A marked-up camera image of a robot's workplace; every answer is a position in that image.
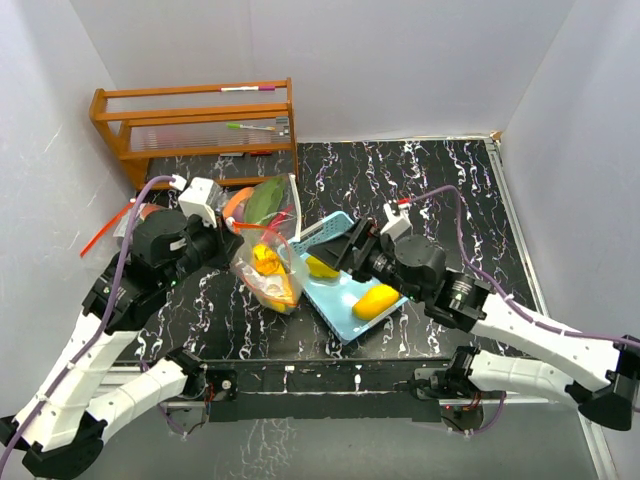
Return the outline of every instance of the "blue tray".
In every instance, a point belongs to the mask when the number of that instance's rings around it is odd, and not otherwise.
[[[353,221],[344,212],[334,212],[300,234],[300,241],[291,242],[293,250],[305,260],[311,245],[325,242],[346,232],[353,225]],[[351,307],[372,287],[380,285],[376,279],[366,283],[356,282],[351,275],[340,272],[340,276],[332,279],[316,279],[310,277],[304,293],[320,313],[333,333],[344,345],[355,340],[360,335],[380,323],[391,312],[398,309],[407,301],[401,297],[391,307],[369,322],[357,318],[351,313]]]

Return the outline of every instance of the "black marble table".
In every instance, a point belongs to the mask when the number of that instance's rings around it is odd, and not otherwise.
[[[517,301],[535,308],[527,277],[482,140],[422,140],[300,144],[299,194],[303,227],[343,210],[352,218],[384,219],[385,202],[453,184],[465,198],[464,243],[473,263],[495,276]],[[286,154],[224,159],[162,159],[152,174],[189,177],[272,174],[290,170]],[[175,192],[155,198],[177,206]],[[414,233],[447,252],[462,268],[455,233],[454,199],[442,196],[410,210]],[[204,360],[447,359],[459,345],[505,352],[495,341],[435,324],[419,305],[405,306],[349,345],[341,345],[306,299],[290,316],[266,310],[235,276],[206,270],[167,296],[121,361],[154,360],[184,346]]]

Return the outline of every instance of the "wooden rack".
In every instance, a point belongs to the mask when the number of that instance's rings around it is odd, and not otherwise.
[[[272,92],[223,92],[222,88],[273,86]],[[270,103],[269,94],[281,101]],[[256,103],[245,103],[255,99]],[[298,177],[291,79],[138,90],[97,89],[89,110],[91,122],[141,189],[153,158],[258,151],[291,151]],[[272,134],[226,130],[224,122],[273,122],[286,130]],[[256,185],[269,177],[217,179],[222,186]],[[168,188],[160,184],[157,188]]]

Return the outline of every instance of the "pink marker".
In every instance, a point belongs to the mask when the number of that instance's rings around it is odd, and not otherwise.
[[[275,90],[274,85],[260,85],[254,87],[223,87],[221,92],[269,92]]]

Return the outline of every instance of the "marker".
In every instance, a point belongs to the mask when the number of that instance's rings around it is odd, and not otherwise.
[[[274,85],[260,85],[255,87],[222,87],[221,92],[272,92],[276,89]]]
[[[227,123],[227,128],[242,128],[244,130],[264,130],[267,132],[276,131],[276,127],[256,127],[255,125],[243,125],[241,123]]]

